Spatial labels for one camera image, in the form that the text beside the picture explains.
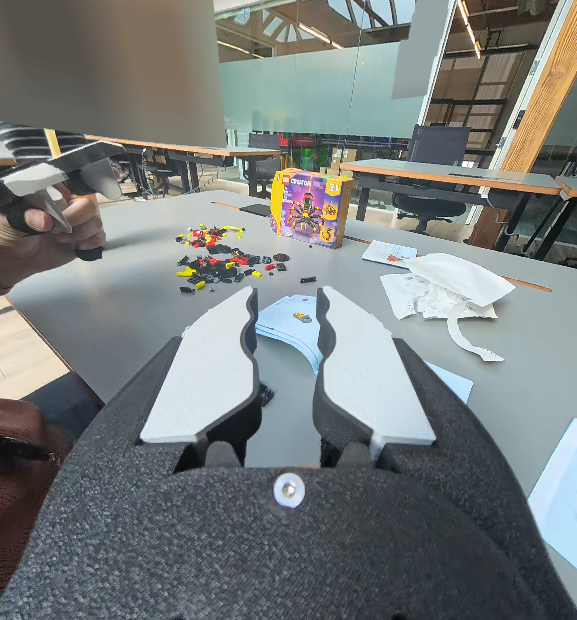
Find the purple yellow toy brick box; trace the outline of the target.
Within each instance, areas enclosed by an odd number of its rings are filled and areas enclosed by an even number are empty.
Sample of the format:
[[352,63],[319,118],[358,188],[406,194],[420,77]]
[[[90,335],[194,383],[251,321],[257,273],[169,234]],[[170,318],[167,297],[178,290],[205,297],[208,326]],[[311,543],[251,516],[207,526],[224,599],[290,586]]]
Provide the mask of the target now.
[[343,244],[354,181],[296,168],[278,171],[272,182],[270,225],[274,233],[337,249]]

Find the plain white paper bag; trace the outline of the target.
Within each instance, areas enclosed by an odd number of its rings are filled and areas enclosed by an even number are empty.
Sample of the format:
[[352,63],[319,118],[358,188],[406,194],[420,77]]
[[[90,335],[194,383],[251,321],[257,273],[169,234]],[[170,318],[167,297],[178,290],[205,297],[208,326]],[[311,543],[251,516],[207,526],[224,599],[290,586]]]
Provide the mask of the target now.
[[515,289],[505,278],[447,253],[429,253],[405,260],[410,271],[452,291],[479,307],[492,305]]

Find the cardboard boxes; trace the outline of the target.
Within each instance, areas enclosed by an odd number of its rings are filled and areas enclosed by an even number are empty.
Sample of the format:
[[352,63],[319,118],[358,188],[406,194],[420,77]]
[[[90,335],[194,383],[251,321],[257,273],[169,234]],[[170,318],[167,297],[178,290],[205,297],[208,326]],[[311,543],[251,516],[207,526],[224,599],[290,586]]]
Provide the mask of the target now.
[[359,154],[358,149],[347,148],[333,148],[330,151],[330,158],[328,161],[328,171],[339,173],[341,164],[343,162],[354,162],[357,160]]

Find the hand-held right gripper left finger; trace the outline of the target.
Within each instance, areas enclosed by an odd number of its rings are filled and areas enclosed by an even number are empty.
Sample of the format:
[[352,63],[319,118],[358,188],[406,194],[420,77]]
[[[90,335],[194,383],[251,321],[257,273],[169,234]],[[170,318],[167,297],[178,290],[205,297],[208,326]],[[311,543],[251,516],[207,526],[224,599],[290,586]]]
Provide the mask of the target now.
[[184,330],[140,443],[184,445],[208,466],[243,466],[262,421],[255,325],[257,290],[246,286]]

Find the background desk with wooden edge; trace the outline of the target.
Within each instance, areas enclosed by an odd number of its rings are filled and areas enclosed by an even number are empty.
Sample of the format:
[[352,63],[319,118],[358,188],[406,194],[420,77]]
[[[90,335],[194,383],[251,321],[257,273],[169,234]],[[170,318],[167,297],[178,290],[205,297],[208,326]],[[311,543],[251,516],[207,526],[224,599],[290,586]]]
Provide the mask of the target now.
[[560,194],[561,187],[547,174],[474,169],[394,159],[343,162],[344,172],[358,175],[360,189],[356,219],[364,221],[370,190],[386,191],[466,205],[512,210],[515,227],[532,196]]

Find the wooden pillar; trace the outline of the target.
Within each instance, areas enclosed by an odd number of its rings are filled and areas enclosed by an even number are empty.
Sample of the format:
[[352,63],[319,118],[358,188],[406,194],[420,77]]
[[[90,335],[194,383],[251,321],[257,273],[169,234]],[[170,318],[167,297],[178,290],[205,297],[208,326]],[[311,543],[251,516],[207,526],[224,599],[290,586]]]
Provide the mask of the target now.
[[[559,1],[512,108],[489,169],[528,177],[577,78],[577,1]],[[483,206],[471,218],[470,245],[503,251],[539,190],[504,190],[510,208]]]

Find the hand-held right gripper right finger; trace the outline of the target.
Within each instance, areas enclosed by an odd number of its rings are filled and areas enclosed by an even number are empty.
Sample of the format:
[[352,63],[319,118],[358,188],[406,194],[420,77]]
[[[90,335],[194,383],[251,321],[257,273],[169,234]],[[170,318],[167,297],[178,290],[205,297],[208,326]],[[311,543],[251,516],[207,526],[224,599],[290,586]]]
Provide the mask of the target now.
[[431,446],[436,441],[392,333],[331,286],[317,290],[319,364],[313,423],[341,453],[366,447],[377,461],[387,444]]

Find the black office chair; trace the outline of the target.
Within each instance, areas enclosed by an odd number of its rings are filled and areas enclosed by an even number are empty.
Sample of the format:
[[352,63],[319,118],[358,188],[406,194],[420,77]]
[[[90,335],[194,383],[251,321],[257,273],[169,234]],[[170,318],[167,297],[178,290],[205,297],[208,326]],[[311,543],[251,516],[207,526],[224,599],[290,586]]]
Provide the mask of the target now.
[[[462,166],[470,127],[420,126],[414,127],[408,144],[407,161],[444,166]],[[393,195],[393,205],[398,218],[414,218],[418,224],[415,232],[426,235],[429,221],[452,222],[463,215],[466,204],[440,198]]]

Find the dark trousers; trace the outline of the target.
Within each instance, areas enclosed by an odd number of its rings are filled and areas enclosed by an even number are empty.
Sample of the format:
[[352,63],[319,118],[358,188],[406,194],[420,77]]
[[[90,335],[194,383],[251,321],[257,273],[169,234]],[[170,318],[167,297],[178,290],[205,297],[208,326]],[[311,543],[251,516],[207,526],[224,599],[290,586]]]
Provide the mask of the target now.
[[104,404],[83,380],[67,373],[21,398],[36,405],[45,421],[61,430],[71,444],[79,440]]

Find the open light blue instruction booklet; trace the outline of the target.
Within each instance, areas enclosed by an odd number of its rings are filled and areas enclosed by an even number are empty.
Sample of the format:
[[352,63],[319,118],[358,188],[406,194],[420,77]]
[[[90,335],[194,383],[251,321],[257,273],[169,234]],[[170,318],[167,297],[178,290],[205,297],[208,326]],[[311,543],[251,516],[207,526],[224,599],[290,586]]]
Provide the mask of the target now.
[[257,335],[296,348],[306,357],[316,375],[323,359],[318,348],[319,332],[314,296],[285,296],[260,310],[256,322]]

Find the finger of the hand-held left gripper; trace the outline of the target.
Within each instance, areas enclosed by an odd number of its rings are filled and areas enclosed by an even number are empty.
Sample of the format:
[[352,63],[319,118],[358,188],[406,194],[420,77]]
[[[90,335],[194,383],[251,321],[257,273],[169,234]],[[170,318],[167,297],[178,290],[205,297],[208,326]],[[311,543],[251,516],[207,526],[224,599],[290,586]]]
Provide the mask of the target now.
[[118,201],[122,197],[122,190],[109,158],[83,166],[81,180],[91,193],[101,194],[109,201]]

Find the brown knitted sweater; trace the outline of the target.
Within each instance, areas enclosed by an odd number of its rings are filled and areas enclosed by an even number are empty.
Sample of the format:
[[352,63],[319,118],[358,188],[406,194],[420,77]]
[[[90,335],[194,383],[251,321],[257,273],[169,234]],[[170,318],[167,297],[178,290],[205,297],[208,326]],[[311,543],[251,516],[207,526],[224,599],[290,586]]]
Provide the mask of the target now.
[[0,399],[0,597],[71,447],[36,405]]

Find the torn white paper strip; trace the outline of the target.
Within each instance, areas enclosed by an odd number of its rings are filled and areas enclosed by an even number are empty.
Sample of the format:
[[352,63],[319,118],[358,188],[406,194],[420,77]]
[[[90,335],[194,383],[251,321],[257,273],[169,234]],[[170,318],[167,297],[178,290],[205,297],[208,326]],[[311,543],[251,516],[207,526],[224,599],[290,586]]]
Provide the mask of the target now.
[[458,321],[462,317],[465,306],[465,303],[458,303],[448,311],[447,328],[454,343],[463,350],[478,355],[484,362],[503,362],[504,359],[501,356],[485,348],[472,345],[469,340],[463,336],[458,326]]

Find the pile of small toy bricks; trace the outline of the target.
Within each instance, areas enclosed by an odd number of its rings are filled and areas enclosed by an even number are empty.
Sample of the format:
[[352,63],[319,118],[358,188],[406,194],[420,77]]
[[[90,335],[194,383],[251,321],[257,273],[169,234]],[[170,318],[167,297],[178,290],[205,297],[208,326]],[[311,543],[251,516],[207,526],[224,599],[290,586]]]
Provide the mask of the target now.
[[203,289],[214,292],[217,284],[241,283],[249,277],[261,278],[264,274],[274,275],[287,270],[290,256],[284,252],[262,256],[223,243],[232,231],[240,239],[245,228],[207,228],[201,224],[197,229],[189,228],[185,234],[175,236],[177,244],[189,248],[189,253],[176,263],[179,267],[176,276],[186,280],[179,287],[181,294],[193,295]]

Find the torn printed paper bag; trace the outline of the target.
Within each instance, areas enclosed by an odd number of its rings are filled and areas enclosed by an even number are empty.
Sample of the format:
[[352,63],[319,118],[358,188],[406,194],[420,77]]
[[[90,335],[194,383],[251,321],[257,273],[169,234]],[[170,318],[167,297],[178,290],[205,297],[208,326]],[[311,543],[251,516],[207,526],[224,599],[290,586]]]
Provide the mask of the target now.
[[498,318],[493,305],[474,305],[468,298],[413,273],[382,275],[380,280],[399,320],[415,314],[421,314],[425,320],[447,319],[449,310],[457,304],[462,305],[460,318]]

